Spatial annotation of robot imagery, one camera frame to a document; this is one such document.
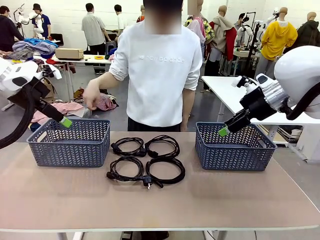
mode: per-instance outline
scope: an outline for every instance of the white wall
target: white wall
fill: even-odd
[[[95,14],[103,20],[107,30],[118,28],[117,16],[114,5],[122,6],[123,14],[128,23],[134,24],[140,15],[140,5],[143,0],[0,0],[0,5],[10,8],[13,12],[21,4],[25,3],[26,14],[30,13],[34,3],[39,3],[43,13],[48,15],[51,21],[52,33],[61,33],[66,48],[83,48],[87,46],[84,33],[81,31],[82,18],[87,14],[85,5],[91,2],[95,8]],[[238,20],[238,16],[244,12],[257,12],[256,19],[266,20],[272,14],[275,7],[288,7],[287,20],[295,27],[299,27],[306,21],[308,12],[315,11],[320,19],[319,0],[204,0],[202,14],[211,21],[218,14],[220,5],[227,4],[226,18],[232,23]],[[184,0],[182,21],[187,17],[188,3]],[[27,37],[33,36],[33,26],[24,26]]]

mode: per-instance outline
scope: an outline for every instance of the black jacket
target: black jacket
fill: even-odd
[[[284,53],[288,51],[301,47],[301,46],[317,46],[320,47],[320,32],[318,30],[319,22],[310,20],[303,24],[297,31],[298,37],[295,40],[292,47],[285,49]]]
[[[24,37],[20,34],[12,20],[4,15],[0,15],[0,50],[5,52],[12,51],[15,37],[20,41],[24,40]]]

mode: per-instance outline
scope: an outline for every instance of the blue plastic basket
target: blue plastic basket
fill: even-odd
[[[110,121],[73,119],[66,128],[50,119],[27,142],[38,166],[99,168],[110,146]]]
[[[254,124],[221,137],[219,122],[197,122],[195,149],[202,168],[264,171],[277,146]]]

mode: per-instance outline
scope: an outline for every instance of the gray floor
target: gray floor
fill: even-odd
[[[88,81],[94,78],[93,70],[77,69],[77,74],[74,76],[75,87],[85,87]],[[61,98],[66,96],[66,89],[63,84],[59,84],[58,80],[53,80],[52,83],[56,87]],[[215,122],[218,117],[220,108],[220,100],[214,93],[200,93],[202,83],[196,91],[195,103],[192,114],[188,123],[188,130],[195,131],[196,122]],[[111,121],[112,131],[126,131],[128,117],[126,115],[126,105],[128,99],[128,80],[120,84],[118,88],[110,89],[109,92],[117,97],[119,107],[109,112],[94,112],[93,118],[108,119]],[[0,107],[7,104],[7,101],[0,99]],[[0,138],[5,137],[18,125],[21,120],[23,110],[17,106],[13,106],[6,112],[0,111]],[[226,110],[224,120],[232,116],[231,112]],[[19,142],[25,142],[30,136],[28,130],[19,139]],[[309,196],[313,203],[320,208],[320,165],[309,165],[301,161],[288,148],[278,148],[273,157],[286,170],[286,172],[295,180],[301,189]],[[257,231],[258,240],[318,240],[320,238],[320,228],[307,230],[290,230],[290,231]],[[0,232],[0,240],[54,240],[55,234],[34,234],[34,233],[11,233]],[[118,240],[119,233],[86,233],[85,240]],[[203,240],[202,232],[172,232],[169,240]],[[229,232],[227,240],[254,240],[255,233],[253,231],[237,231]]]

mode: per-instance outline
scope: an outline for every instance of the yellow jacket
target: yellow jacket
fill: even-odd
[[[271,23],[262,38],[262,55],[270,60],[281,56],[284,47],[291,47],[298,37],[295,27],[288,22],[287,26],[280,26],[277,21]]]

